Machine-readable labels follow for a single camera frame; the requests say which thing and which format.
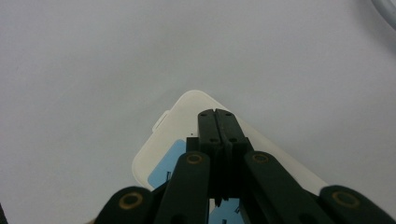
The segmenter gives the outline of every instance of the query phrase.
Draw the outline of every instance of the white table surface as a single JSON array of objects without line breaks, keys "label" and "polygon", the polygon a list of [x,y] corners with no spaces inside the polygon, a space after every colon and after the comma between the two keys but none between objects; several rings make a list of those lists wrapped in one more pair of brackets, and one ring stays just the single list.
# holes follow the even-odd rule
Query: white table surface
[{"label": "white table surface", "polygon": [[202,90],[396,217],[396,32],[369,0],[0,3],[0,203],[84,223]]}]

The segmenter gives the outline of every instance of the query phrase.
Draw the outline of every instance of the white background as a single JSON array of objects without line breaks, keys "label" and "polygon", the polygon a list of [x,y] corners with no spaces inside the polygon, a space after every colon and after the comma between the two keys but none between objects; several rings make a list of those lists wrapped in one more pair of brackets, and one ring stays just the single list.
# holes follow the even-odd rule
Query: white background
[{"label": "white background", "polygon": [[369,0],[0,2],[0,203],[84,223],[202,90],[396,217],[396,32]]}]

